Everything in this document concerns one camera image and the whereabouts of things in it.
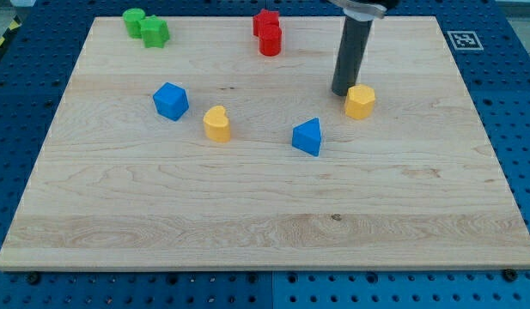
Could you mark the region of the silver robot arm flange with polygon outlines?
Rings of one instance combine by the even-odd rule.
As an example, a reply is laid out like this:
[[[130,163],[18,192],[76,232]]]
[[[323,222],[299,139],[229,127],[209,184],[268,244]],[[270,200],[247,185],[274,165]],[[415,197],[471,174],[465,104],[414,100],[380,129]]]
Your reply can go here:
[[[328,0],[341,8],[344,14],[356,21],[383,19],[390,9],[394,9],[399,0]]]

